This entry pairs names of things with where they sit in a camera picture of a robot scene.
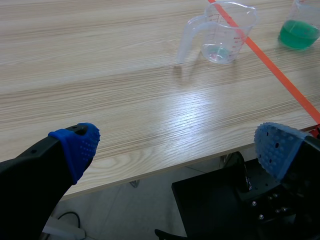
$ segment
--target measuring cup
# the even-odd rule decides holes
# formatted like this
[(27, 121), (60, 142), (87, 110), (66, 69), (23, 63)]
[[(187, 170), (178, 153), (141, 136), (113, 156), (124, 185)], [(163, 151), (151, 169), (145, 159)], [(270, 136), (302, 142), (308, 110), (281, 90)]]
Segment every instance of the measuring cup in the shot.
[(279, 39), (294, 49), (305, 49), (318, 39), (319, 29), (320, 0), (294, 0)]
[(237, 57), (256, 21), (254, 7), (227, 1), (211, 3), (204, 10), (204, 15), (187, 22), (176, 57), (177, 63), (184, 62), (192, 39), (199, 32), (203, 32), (203, 56), (213, 63), (230, 63)]

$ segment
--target gray floor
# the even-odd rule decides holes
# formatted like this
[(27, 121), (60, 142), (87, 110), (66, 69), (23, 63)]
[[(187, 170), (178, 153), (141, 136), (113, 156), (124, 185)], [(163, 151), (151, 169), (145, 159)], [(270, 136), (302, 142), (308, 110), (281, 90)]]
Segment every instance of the gray floor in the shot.
[[(255, 158), (252, 148), (242, 152), (245, 160)], [(155, 229), (185, 236), (171, 184), (222, 168), (214, 158), (142, 179), (138, 188), (129, 183), (61, 201), (53, 216), (74, 211), (81, 219), (87, 240), (157, 240)], [(61, 220), (76, 225), (73, 215)], [(61, 240), (50, 236), (50, 240)]]

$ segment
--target textured grip pad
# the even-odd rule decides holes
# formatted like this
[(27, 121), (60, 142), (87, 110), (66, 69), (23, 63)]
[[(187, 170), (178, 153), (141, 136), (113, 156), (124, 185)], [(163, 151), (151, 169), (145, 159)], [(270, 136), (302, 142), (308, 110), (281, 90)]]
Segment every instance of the textured grip pad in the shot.
[(78, 135), (67, 129), (52, 131), (48, 136), (60, 140), (75, 185), (84, 174), (90, 160), (96, 155), (98, 143), (100, 141), (99, 129), (91, 123), (79, 123), (87, 126), (84, 135)]
[(261, 124), (254, 135), (259, 163), (270, 175), (281, 181), (307, 135), (274, 122)]

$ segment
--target wooden table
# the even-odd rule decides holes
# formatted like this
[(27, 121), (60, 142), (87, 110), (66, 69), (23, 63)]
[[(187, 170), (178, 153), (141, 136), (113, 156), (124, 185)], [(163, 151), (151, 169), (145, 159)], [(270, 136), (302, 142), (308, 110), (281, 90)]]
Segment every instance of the wooden table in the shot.
[[(292, 0), (244, 0), (257, 8), (250, 37), (320, 110), (320, 47), (277, 37)], [(96, 157), (64, 196), (249, 147), (267, 121), (304, 129), (315, 121), (244, 45), (214, 64), (197, 37), (176, 65), (186, 22), (206, 0), (2, 0), (0, 161), (48, 132), (81, 122), (101, 133)]]

